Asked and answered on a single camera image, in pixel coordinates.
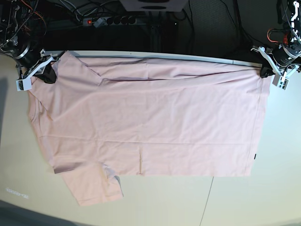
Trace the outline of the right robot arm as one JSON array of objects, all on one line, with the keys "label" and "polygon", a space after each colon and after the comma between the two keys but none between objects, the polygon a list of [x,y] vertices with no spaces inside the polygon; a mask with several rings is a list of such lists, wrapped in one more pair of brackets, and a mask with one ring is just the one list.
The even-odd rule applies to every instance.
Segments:
[{"label": "right robot arm", "polygon": [[52,68],[55,59],[46,55],[41,44],[47,23],[38,7],[38,0],[0,2],[0,54],[15,61],[20,79],[33,75],[53,84],[57,79]]}]

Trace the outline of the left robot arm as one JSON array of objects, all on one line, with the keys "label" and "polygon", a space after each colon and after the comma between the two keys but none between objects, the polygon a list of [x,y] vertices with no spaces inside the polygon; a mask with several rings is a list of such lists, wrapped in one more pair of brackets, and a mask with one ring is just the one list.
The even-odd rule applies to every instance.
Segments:
[{"label": "left robot arm", "polygon": [[301,70],[301,64],[296,62],[296,59],[301,57],[301,2],[288,0],[284,5],[278,0],[277,16],[278,23],[283,25],[283,29],[270,29],[267,32],[268,41],[276,46],[251,48],[269,63],[261,68],[262,78],[278,74],[281,79],[286,79],[289,76],[289,69]]}]

